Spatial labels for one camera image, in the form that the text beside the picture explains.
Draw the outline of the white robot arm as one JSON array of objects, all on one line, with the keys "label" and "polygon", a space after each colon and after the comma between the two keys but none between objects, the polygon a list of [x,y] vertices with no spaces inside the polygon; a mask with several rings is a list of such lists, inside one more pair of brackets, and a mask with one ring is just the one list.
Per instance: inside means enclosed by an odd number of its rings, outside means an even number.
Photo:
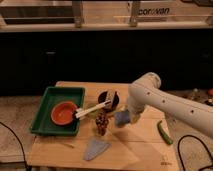
[{"label": "white robot arm", "polygon": [[213,107],[160,90],[161,79],[148,72],[128,86],[127,109],[140,115],[146,105],[152,106],[213,138]]}]

